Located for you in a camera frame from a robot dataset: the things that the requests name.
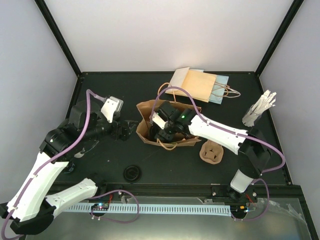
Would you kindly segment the brown pulp cup carrier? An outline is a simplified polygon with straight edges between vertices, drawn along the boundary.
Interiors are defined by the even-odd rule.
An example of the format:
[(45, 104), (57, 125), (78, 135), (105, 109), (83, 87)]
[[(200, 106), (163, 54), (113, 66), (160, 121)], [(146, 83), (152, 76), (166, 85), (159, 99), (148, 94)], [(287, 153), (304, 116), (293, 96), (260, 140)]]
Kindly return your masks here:
[(211, 140), (207, 140), (199, 152), (200, 158), (206, 163), (216, 165), (222, 161), (224, 155), (223, 147)]

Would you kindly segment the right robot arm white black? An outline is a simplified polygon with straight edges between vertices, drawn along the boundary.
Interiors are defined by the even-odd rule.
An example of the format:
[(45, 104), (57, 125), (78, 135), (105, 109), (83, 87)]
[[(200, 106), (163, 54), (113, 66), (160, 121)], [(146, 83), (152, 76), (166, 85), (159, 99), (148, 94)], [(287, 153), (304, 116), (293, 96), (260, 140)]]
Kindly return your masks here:
[(228, 198), (234, 202), (240, 201), (246, 190), (255, 179), (263, 173), (272, 153), (262, 143), (250, 140), (258, 130), (248, 132), (232, 128), (205, 117), (199, 111), (186, 109), (183, 112), (158, 109), (150, 116), (160, 134), (193, 135), (215, 142), (238, 156), (238, 170), (227, 189)]

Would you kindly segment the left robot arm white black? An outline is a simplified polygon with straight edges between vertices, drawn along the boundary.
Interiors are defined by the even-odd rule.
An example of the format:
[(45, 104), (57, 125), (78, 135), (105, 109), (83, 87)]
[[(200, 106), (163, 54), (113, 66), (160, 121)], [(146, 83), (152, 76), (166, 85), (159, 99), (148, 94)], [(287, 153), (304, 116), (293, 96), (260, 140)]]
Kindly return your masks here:
[(73, 171), (73, 159), (87, 142), (107, 135), (125, 140), (130, 135), (135, 123), (119, 120), (123, 101), (111, 96), (102, 102), (99, 106), (86, 99), (71, 108), (69, 117), (46, 135), (19, 191), (0, 205), (0, 216), (17, 238), (40, 234), (67, 208), (107, 195), (107, 182), (97, 173), (58, 193), (48, 193), (61, 172)]

